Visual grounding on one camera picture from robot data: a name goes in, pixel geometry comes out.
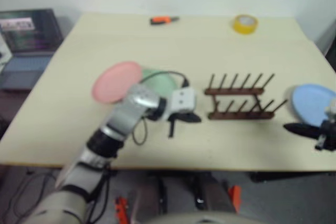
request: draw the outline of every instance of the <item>beige tabletop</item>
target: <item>beige tabletop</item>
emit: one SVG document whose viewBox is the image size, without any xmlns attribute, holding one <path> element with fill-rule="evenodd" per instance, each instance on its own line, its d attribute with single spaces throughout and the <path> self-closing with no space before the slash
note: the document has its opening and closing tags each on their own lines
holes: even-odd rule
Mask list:
<svg viewBox="0 0 336 224">
<path fill-rule="evenodd" d="M 173 168 L 221 170 L 336 170 L 336 155 L 314 150 L 314 140 L 285 131 L 295 122 L 290 106 L 267 121 L 210 121 L 212 101 L 203 94 L 212 73 L 218 85 L 239 73 L 239 86 L 264 73 L 274 79 L 260 96 L 262 105 L 280 103 L 293 87 L 304 83 L 335 89 L 335 74 L 313 42 L 292 18 L 260 18 L 248 36 L 231 28 L 231 18 L 181 17 L 149 26 L 137 15 L 83 15 L 53 56 L 0 142 L 0 163 L 62 166 L 80 150 L 113 106 L 97 103 L 91 88 L 109 66 L 124 60 L 143 68 L 186 74 L 197 91 L 200 124 L 177 123 L 174 138 L 169 124 L 149 122 L 149 138 L 136 146 L 131 139 L 113 162 L 117 168 Z M 239 106 L 244 98 L 235 97 Z M 222 97 L 223 107 L 231 97 Z"/>
</svg>

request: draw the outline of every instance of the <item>screwdriver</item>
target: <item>screwdriver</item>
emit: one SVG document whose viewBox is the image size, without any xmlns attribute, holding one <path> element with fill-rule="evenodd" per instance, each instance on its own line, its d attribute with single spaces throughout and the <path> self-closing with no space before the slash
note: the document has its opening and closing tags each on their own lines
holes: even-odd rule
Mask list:
<svg viewBox="0 0 336 224">
<path fill-rule="evenodd" d="M 161 16 L 161 17 L 153 17 L 151 18 L 151 25 L 162 25 L 174 21 L 178 21 L 179 17 L 169 17 L 169 16 Z"/>
</svg>

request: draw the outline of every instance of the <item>pink plate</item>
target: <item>pink plate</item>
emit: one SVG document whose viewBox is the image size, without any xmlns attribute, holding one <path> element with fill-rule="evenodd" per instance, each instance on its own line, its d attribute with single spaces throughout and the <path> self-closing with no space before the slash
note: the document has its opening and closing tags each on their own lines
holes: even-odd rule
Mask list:
<svg viewBox="0 0 336 224">
<path fill-rule="evenodd" d="M 92 88 L 93 98 L 102 103 L 117 102 L 125 97 L 129 88 L 140 82 L 141 66 L 134 61 L 120 62 L 107 69 Z"/>
</svg>

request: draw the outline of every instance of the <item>tape roll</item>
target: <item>tape roll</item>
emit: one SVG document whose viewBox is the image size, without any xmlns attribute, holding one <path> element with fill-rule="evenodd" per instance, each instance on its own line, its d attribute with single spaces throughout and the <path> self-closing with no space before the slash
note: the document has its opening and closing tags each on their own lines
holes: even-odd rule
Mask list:
<svg viewBox="0 0 336 224">
<path fill-rule="evenodd" d="M 251 34 L 258 26 L 258 20 L 250 15 L 238 15 L 235 18 L 233 28 L 240 34 Z"/>
</svg>

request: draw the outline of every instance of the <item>gray floor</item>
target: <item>gray floor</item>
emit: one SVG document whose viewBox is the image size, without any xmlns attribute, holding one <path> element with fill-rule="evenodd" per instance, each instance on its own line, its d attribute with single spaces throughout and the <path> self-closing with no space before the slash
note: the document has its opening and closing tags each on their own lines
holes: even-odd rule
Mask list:
<svg viewBox="0 0 336 224">
<path fill-rule="evenodd" d="M 35 174 L 49 172 L 45 168 L 32 168 Z M 309 177 L 278 180 L 267 183 L 252 183 L 245 173 L 213 172 L 220 181 L 242 188 L 240 214 L 259 219 L 269 224 L 335 224 L 336 223 L 336 177 L 326 174 Z M 10 167 L 0 185 L 0 216 L 6 210 L 17 186 L 26 175 L 25 167 Z M 136 186 L 145 179 L 145 172 L 120 172 L 112 178 L 108 209 L 99 223 L 117 223 L 114 217 L 113 199 L 116 196 L 133 198 Z M 37 179 L 22 196 L 19 211 L 25 211 L 38 197 L 42 177 Z M 181 187 L 175 178 L 165 179 L 169 194 L 169 212 L 195 211 L 192 195 Z M 1 224 L 15 224 L 17 218 L 13 210 L 7 221 Z"/>
</svg>

